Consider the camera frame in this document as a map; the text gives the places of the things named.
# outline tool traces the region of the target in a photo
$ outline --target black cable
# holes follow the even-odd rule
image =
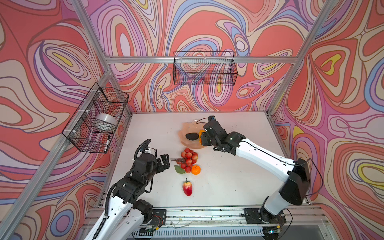
[[[292,222],[293,222],[293,216],[292,216],[292,213],[291,213],[291,211],[289,211],[289,209],[287,209],[287,210],[288,210],[289,214],[291,214],[291,222],[289,223],[287,229],[285,229],[284,233],[283,233],[277,240],[279,240],[280,238],[282,238],[282,237],[284,236],[284,234],[288,231],[288,228],[291,226],[291,224],[292,224]]]
[[[150,193],[150,192],[152,191],[152,185],[153,185],[153,178],[152,178],[152,180],[151,180],[151,188],[149,189],[149,192],[148,192],[147,190],[144,189],[146,193]]]
[[[253,147],[254,149],[259,150],[259,151],[262,151],[261,149],[257,149],[257,147],[253,146],[253,145],[250,144],[249,142],[246,142],[246,143],[248,143],[248,144],[249,144],[251,147]],[[290,164],[290,163],[284,162],[283,160],[280,160],[280,159],[278,159],[278,158],[276,158],[276,159],[279,160],[280,162],[286,164],[286,165],[291,165],[291,166],[302,166],[302,165],[304,165],[304,164],[307,164],[307,162],[304,162],[304,163],[302,163],[302,164]]]
[[[136,158],[137,158],[137,154],[139,153],[140,149],[141,149],[141,148],[144,148],[144,150],[145,150],[150,142],[151,142],[150,139],[147,139],[147,140],[145,140],[144,142],[142,142],[142,143],[139,145],[139,147],[136,149],[135,154],[133,155],[133,159],[136,160]]]
[[[245,214],[240,214],[240,216],[245,217],[245,218],[252,219],[253,221],[256,221],[256,222],[260,221],[260,219],[254,219],[253,217],[248,216],[248,215],[245,215]]]
[[[198,124],[198,123],[206,123],[206,122],[199,122],[199,121],[201,121],[201,120],[203,120],[203,119],[208,119],[208,118],[202,118],[202,119],[200,119],[200,120],[197,120],[196,124]]]
[[[105,198],[105,205],[104,205],[104,218],[101,220],[100,222],[100,225],[99,227],[97,228],[95,234],[93,235],[93,239],[96,239],[97,236],[99,235],[101,229],[103,228],[104,226],[104,223],[105,221],[107,220],[108,218],[108,210],[109,210],[109,198],[111,197],[111,194],[112,194],[112,191],[113,189],[117,186],[118,183],[115,183],[111,186],[111,188],[109,189],[108,193],[107,193],[107,197]]]
[[[154,148],[152,149],[155,151],[155,158],[157,158],[157,149],[154,149]]]
[[[312,195],[314,195],[314,194],[320,192],[320,189],[324,186],[324,179],[323,179],[323,176],[321,175],[319,169],[317,168],[317,166],[316,166],[316,164],[313,162],[313,160],[312,160],[311,158],[310,158],[310,160],[312,161],[314,167],[316,168],[317,172],[318,172],[319,175],[320,175],[320,178],[321,178],[321,186],[320,186],[319,190],[317,190],[316,192],[313,192],[313,193],[311,193],[311,194],[307,194],[306,197],[307,197],[307,196],[312,196]]]

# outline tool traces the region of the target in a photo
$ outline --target white tabletop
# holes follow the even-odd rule
[[[152,139],[150,146],[158,157],[169,154],[179,158],[185,149],[177,132],[183,122],[192,122],[215,115],[221,126],[230,133],[245,135],[261,147],[283,156],[280,145],[264,112],[238,113],[143,113],[133,114],[111,184],[120,180],[132,166],[136,148],[144,140]],[[154,207],[261,205],[283,183],[258,165],[229,153],[213,151],[212,146],[197,149],[199,175],[178,174],[171,162],[169,169],[154,176],[152,192],[139,199]],[[183,181],[192,182],[190,197],[182,190]]]

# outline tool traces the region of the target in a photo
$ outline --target colorful backdrop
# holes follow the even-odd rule
[[[233,50],[296,56],[319,1],[82,0],[113,56]],[[340,0],[273,118],[293,158],[312,158],[322,204],[342,239],[382,239],[384,3]],[[174,86],[172,65],[114,64],[134,111],[266,110],[288,65],[238,64],[234,87]],[[0,1],[0,220],[103,70],[70,0]],[[108,154],[70,146],[15,239],[74,239],[96,203]],[[312,170],[312,191],[320,187]]]
[[[341,239],[384,239],[384,2],[341,0],[273,119]],[[312,192],[321,180],[312,169]]]
[[[69,1],[0,1],[0,220],[102,74]],[[75,238],[126,120],[108,154],[68,147],[12,239]]]
[[[94,0],[87,12],[109,56],[232,50],[296,56],[323,2]],[[235,86],[174,86],[173,64],[114,64],[132,111],[264,111],[288,64],[239,63]]]

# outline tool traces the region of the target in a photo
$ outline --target small orange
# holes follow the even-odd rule
[[[201,168],[198,165],[193,165],[193,167],[191,169],[192,174],[197,175],[200,173],[200,171],[201,171]]]

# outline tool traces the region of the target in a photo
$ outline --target black wire basket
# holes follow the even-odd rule
[[[235,85],[237,67],[233,51],[173,52],[175,85]]]
[[[66,135],[63,131],[63,134],[80,152],[108,152],[128,97],[127,93],[116,88],[98,86],[73,129],[64,130],[70,133]]]

